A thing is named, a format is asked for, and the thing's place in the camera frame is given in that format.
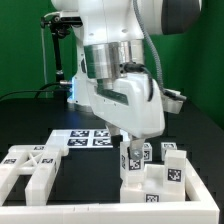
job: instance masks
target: cable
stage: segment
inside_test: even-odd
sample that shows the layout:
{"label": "cable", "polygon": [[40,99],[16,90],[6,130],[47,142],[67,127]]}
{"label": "cable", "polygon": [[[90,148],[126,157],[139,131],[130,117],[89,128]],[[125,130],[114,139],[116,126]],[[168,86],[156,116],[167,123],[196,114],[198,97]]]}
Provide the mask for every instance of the cable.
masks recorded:
{"label": "cable", "polygon": [[[48,84],[42,86],[42,87],[39,89],[39,91],[41,91],[41,90],[45,90],[45,89],[47,89],[48,87],[51,87],[51,86],[59,86],[59,85],[60,85],[60,82],[52,82],[52,83],[48,83]],[[34,98],[38,98],[40,94],[41,94],[41,92],[37,92]]]}
{"label": "cable", "polygon": [[65,90],[65,89],[61,89],[61,90],[22,90],[22,91],[15,91],[15,92],[11,92],[11,93],[7,93],[3,96],[0,97],[0,101],[7,97],[7,96],[10,96],[10,95],[13,95],[13,94],[20,94],[20,93],[36,93],[36,92],[40,92],[40,93],[54,93],[54,92],[57,92],[57,91],[68,91],[68,90]]}
{"label": "cable", "polygon": [[144,22],[142,20],[140,12],[139,12],[138,0],[133,0],[133,7],[134,7],[135,15],[136,15],[136,18],[138,20],[139,26],[140,26],[140,28],[141,28],[141,30],[143,32],[143,35],[144,35],[144,37],[146,39],[146,42],[147,42],[148,46],[151,49],[151,52],[153,54],[153,57],[154,57],[154,60],[155,60],[155,63],[156,63],[157,81],[158,81],[158,85],[159,85],[160,91],[162,93],[164,93],[163,72],[162,72],[162,66],[161,66],[159,54],[158,54],[158,52],[156,50],[156,47],[153,44],[153,42],[152,42],[152,40],[151,40],[151,38],[150,38],[150,36],[149,36],[149,34],[147,32],[147,29],[145,28]]}
{"label": "cable", "polygon": [[51,12],[51,13],[48,13],[44,16],[44,18],[47,18],[48,16],[58,16],[60,15],[60,12]]}

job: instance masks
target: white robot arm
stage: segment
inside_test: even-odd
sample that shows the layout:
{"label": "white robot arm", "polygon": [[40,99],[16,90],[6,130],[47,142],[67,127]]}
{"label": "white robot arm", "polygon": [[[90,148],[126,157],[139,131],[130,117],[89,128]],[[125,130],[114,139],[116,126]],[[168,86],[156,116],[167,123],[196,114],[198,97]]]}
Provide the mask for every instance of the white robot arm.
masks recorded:
{"label": "white robot arm", "polygon": [[[133,7],[139,7],[139,14]],[[161,92],[144,68],[144,33],[184,32],[199,16],[201,0],[52,0],[78,12],[83,23],[87,89],[94,114],[131,136],[133,159],[146,138],[164,130]]]}

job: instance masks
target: black tabletop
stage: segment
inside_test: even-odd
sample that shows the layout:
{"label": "black tabletop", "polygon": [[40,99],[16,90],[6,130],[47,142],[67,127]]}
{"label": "black tabletop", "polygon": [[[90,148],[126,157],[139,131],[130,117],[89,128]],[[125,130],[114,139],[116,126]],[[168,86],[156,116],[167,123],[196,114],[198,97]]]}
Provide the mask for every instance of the black tabletop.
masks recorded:
{"label": "black tabletop", "polygon": [[[224,132],[191,102],[179,115],[167,114],[160,137],[147,139],[159,162],[160,143],[176,142],[214,197],[224,207]],[[11,99],[0,102],[0,161],[12,145],[45,144],[53,129],[101,129],[105,122],[88,113],[71,111],[63,101]],[[21,176],[6,205],[25,205],[29,176]],[[72,150],[62,158],[48,204],[119,202],[119,149]]]}

